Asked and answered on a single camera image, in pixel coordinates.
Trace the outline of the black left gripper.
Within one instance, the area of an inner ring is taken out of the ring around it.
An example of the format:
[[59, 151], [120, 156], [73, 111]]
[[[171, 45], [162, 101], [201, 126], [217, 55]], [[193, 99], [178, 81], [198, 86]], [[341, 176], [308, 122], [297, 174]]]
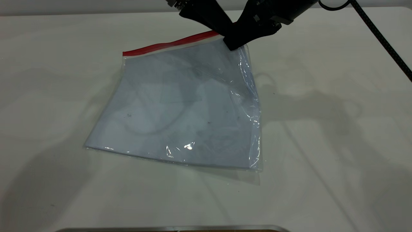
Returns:
[[210, 28], [222, 36], [227, 36], [232, 20], [216, 0], [166, 0], [168, 6], [179, 10], [183, 18], [191, 19]]

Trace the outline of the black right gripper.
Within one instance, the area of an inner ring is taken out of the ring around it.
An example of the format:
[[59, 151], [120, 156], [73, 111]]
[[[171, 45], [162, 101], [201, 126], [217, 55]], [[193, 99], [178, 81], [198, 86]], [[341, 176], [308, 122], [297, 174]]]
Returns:
[[290, 25], [316, 3], [318, 0], [249, 0], [223, 41], [234, 51], [255, 39], [274, 35], [282, 28], [281, 23]]

